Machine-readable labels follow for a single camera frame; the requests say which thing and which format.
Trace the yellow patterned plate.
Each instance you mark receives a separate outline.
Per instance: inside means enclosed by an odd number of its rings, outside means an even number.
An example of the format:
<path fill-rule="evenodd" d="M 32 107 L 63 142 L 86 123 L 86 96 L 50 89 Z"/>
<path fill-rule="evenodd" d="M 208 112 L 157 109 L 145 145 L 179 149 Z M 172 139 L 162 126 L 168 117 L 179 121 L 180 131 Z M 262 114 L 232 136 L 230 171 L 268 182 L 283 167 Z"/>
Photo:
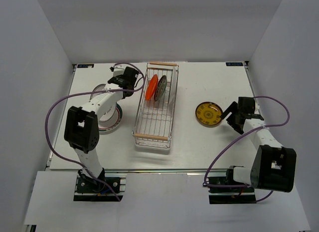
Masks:
<path fill-rule="evenodd" d="M 202 102 L 195 110 L 195 116 L 198 122 L 207 127 L 218 126 L 222 121 L 222 113 L 221 107 L 213 102 Z"/>

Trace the orange plate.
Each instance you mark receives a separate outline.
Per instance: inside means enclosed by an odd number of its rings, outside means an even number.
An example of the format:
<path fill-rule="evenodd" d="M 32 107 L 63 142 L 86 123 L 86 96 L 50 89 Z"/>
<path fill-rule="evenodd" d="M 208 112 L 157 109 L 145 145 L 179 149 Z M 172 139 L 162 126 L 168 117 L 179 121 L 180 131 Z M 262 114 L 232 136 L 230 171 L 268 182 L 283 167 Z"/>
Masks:
<path fill-rule="evenodd" d="M 149 82 L 149 85 L 148 85 L 148 87 L 147 87 L 147 90 L 146 90 L 146 93 L 145 93 L 145 99 L 146 99 L 146 100 L 151 100 L 151 98 L 154 96 L 155 91 L 156 91 L 157 86 L 158 86 L 158 81 L 159 81 L 158 75 L 155 74 L 155 75 L 151 78 L 151 80 L 150 80 L 150 82 Z"/>

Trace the white plate with coloured rim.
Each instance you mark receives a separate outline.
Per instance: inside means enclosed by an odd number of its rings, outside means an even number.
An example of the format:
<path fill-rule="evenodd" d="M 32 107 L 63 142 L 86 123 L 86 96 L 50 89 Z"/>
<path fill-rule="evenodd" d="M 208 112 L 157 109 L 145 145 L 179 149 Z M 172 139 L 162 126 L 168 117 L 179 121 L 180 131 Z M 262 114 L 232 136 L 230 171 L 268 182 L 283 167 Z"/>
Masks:
<path fill-rule="evenodd" d="M 95 106 L 94 111 L 98 116 L 98 129 L 100 133 L 109 133 L 119 126 L 123 111 L 118 101 L 120 92 L 115 92 L 117 97 L 110 96 L 110 92 L 97 93 L 104 91 L 106 84 L 99 84 L 93 89 L 93 94 L 90 96 L 90 104 Z"/>

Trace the wire dish rack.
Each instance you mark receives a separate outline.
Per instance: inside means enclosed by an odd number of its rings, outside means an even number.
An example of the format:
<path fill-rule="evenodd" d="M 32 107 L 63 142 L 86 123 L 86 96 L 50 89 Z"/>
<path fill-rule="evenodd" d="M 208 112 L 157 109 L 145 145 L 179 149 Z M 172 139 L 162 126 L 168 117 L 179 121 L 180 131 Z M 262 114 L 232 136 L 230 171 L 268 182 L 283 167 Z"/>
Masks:
<path fill-rule="evenodd" d="M 163 75 L 167 77 L 167 84 L 164 95 L 159 101 L 145 99 L 145 93 L 151 78 L 157 74 L 158 79 Z M 167 108 L 172 84 L 178 84 L 179 65 L 173 62 L 149 62 L 147 63 L 145 79 L 135 125 L 132 135 L 138 147 L 154 150 L 170 150 L 172 141 L 172 131 L 175 113 Z"/>

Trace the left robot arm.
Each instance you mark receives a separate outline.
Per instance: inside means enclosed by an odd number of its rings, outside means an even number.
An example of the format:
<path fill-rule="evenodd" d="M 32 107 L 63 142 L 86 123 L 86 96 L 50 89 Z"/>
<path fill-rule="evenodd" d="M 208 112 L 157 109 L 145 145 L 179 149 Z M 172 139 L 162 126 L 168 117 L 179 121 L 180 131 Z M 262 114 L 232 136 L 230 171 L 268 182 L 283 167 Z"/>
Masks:
<path fill-rule="evenodd" d="M 98 91 L 93 101 L 83 107 L 69 108 L 64 131 L 64 139 L 75 152 L 80 161 L 74 163 L 82 166 L 80 177 L 88 182 L 88 186 L 96 192 L 105 187 L 104 168 L 100 165 L 95 148 L 99 141 L 99 120 L 110 108 L 117 109 L 117 102 L 136 91 L 137 77 L 143 73 L 134 65 L 128 64 L 119 75 L 113 76 L 108 84 L 111 88 Z"/>

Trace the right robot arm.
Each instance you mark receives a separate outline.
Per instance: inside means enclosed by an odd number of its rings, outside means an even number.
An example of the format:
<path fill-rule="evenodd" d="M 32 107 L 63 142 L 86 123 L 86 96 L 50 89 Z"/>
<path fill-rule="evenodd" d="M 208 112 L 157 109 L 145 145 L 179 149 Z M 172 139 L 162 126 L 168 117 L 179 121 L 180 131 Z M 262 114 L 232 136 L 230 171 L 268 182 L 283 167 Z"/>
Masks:
<path fill-rule="evenodd" d="M 253 97 L 239 97 L 221 116 L 242 137 L 249 137 L 257 150 L 252 166 L 231 166 L 225 185 L 237 191 L 243 185 L 255 189 L 289 193 L 294 186 L 297 154 L 284 147 L 270 132 L 262 115 L 256 112 Z"/>

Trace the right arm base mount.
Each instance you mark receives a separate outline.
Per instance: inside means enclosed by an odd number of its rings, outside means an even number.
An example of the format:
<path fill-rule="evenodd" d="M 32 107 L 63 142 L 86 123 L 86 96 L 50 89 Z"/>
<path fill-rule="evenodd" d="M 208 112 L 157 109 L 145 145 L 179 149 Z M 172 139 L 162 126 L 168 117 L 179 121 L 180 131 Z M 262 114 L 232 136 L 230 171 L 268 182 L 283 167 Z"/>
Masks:
<path fill-rule="evenodd" d="M 211 205 L 243 205 L 257 202 L 251 186 L 251 168 L 230 166 L 221 172 L 211 172 L 204 179 Z"/>

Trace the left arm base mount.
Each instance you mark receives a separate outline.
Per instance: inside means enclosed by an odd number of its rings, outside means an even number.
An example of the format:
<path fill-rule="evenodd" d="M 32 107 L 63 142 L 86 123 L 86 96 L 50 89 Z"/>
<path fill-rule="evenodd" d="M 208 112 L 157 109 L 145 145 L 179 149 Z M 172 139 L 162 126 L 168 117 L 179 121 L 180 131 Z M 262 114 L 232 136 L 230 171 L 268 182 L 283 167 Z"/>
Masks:
<path fill-rule="evenodd" d="M 126 176 L 124 174 L 101 174 L 98 179 L 105 181 L 111 189 L 103 183 L 88 177 L 78 171 L 73 201 L 75 202 L 119 202 L 122 200 L 125 186 Z"/>

